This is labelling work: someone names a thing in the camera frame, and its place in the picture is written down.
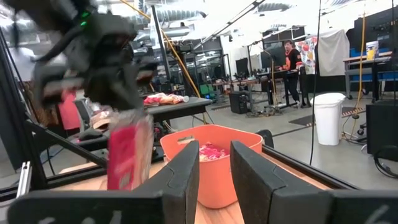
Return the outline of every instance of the person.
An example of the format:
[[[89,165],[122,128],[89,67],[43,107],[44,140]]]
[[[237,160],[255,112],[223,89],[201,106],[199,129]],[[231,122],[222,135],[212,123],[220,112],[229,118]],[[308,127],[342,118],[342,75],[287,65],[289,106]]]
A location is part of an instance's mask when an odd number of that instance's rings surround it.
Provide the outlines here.
[[[301,59],[300,52],[295,48],[293,41],[286,40],[285,43],[285,54],[286,54],[286,65],[284,69],[293,72],[287,78],[288,89],[292,95],[293,100],[297,103],[297,107],[301,107],[300,96],[297,91],[297,83],[299,82],[299,68],[302,66],[303,62]]]

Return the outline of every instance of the black pants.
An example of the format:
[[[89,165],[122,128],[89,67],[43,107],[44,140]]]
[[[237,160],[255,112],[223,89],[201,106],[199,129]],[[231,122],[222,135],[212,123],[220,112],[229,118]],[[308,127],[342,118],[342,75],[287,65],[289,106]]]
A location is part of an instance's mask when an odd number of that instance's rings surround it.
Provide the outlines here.
[[[294,101],[300,101],[300,96],[297,91],[297,82],[299,81],[299,76],[296,77],[289,77],[286,79],[285,85],[287,85],[287,89],[289,90],[290,94],[293,97]]]

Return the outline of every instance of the green light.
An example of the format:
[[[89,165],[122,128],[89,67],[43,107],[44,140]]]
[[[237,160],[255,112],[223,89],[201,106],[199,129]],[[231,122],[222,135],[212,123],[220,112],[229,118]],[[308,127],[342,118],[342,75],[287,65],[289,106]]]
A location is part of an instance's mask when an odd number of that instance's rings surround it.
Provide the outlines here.
[[[81,15],[81,17],[82,17],[82,18],[86,18],[86,17],[89,16],[89,15],[90,15],[89,12],[84,12],[84,13]]]

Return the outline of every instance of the wooden table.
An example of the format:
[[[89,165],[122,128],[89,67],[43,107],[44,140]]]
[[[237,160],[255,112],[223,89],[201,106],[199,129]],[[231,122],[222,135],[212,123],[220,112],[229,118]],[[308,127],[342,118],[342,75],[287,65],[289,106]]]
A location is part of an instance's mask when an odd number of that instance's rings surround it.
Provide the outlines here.
[[[323,185],[320,182],[304,175],[301,172],[294,170],[293,168],[289,167],[286,164],[279,162],[278,160],[262,154],[266,159],[272,161],[273,163],[277,164],[281,168],[285,169],[286,171],[290,172],[291,174],[307,181],[308,183],[323,189],[328,190],[329,188]],[[94,166],[94,163],[87,163],[76,167],[67,168],[61,171],[61,173],[70,172],[73,170],[83,169],[90,166]],[[164,162],[159,162],[152,165],[150,170],[150,176],[153,176],[158,171],[163,168]],[[56,190],[106,190],[106,176],[97,177],[90,180],[85,180],[79,183],[66,185],[63,187],[59,187]],[[239,203],[235,202],[234,204],[221,209],[209,209],[202,206],[200,203],[197,204],[197,214],[195,218],[196,224],[244,224],[243,217],[241,214],[241,210],[239,207]]]

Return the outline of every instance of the poster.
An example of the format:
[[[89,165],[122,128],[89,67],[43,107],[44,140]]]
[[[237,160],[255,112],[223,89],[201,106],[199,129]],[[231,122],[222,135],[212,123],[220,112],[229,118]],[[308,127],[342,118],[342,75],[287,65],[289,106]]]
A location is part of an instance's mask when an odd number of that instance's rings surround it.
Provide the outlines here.
[[[315,46],[317,45],[317,40],[316,37],[311,37],[295,43],[296,49],[301,54],[307,74],[315,74]]]

